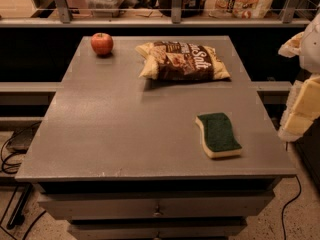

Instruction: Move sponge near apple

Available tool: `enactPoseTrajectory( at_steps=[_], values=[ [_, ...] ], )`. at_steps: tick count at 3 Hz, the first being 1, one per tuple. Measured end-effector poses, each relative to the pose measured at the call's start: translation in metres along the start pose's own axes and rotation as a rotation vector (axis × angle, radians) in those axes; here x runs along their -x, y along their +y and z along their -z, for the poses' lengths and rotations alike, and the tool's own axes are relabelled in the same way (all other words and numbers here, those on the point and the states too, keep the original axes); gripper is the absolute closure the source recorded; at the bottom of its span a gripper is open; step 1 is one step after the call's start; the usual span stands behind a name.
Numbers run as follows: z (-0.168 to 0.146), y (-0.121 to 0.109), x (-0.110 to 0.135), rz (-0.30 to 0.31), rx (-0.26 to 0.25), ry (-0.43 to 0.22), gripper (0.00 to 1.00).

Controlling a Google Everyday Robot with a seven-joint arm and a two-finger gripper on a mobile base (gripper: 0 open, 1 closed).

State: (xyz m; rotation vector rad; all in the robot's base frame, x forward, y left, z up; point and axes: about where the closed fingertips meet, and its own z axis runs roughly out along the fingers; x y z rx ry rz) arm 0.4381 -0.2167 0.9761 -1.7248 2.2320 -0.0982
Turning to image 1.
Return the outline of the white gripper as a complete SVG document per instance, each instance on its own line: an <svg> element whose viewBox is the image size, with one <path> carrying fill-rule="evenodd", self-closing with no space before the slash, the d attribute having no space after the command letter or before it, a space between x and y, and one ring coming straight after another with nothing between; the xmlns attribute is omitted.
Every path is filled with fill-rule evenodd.
<svg viewBox="0 0 320 240"><path fill-rule="evenodd" d="M300 67L320 74L320 14L300 32L285 42L278 54L287 58L299 55ZM292 85L286 109L280 120L278 136L286 142L298 140L320 117L320 76L312 75Z"/></svg>

